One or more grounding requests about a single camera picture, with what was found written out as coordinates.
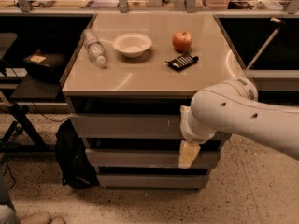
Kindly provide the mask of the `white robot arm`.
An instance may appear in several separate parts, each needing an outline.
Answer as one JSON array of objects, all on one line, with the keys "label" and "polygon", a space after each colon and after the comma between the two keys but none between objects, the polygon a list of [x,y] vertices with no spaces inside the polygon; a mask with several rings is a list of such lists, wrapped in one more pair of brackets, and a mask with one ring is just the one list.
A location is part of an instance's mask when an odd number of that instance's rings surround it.
[{"label": "white robot arm", "polygon": [[198,91],[180,108],[180,131],[196,145],[217,132],[233,133],[299,159],[299,108],[259,102],[256,87],[243,77]]}]

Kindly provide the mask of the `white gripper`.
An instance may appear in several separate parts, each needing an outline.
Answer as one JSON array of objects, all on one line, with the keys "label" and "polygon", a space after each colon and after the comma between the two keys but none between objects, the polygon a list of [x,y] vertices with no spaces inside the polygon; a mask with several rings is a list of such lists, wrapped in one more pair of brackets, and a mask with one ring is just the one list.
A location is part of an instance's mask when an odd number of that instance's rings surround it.
[{"label": "white gripper", "polygon": [[180,143],[178,167],[189,169],[200,152],[198,144],[213,138],[216,131],[198,121],[191,108],[185,105],[180,107],[180,131],[184,140]]}]

